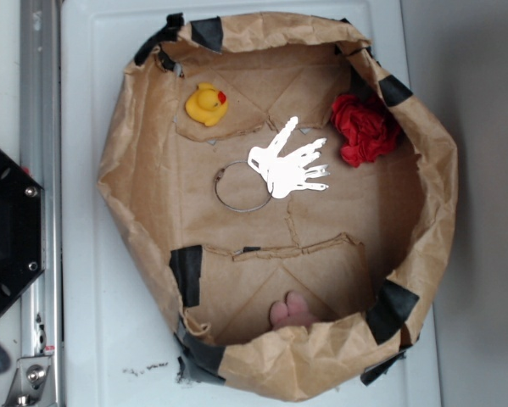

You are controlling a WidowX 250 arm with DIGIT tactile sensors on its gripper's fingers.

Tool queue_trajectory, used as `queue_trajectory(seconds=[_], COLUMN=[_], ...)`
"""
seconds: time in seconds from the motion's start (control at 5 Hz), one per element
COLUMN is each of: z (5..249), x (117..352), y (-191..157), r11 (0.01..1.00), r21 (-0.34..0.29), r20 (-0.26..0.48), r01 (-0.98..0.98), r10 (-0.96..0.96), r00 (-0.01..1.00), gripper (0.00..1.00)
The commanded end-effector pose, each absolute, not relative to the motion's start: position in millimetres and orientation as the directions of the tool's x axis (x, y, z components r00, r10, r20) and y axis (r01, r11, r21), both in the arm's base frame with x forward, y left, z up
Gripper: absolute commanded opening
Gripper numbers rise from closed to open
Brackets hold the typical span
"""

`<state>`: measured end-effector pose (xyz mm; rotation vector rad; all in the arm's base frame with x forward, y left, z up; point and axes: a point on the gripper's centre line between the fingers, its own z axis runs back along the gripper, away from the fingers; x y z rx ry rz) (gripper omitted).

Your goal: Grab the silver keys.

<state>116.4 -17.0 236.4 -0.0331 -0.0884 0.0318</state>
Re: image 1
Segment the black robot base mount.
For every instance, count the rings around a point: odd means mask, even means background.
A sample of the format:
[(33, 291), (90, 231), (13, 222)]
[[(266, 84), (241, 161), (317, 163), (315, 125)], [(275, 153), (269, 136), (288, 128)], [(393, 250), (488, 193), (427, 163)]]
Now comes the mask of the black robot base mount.
[(42, 187), (0, 149), (0, 317), (42, 271)]

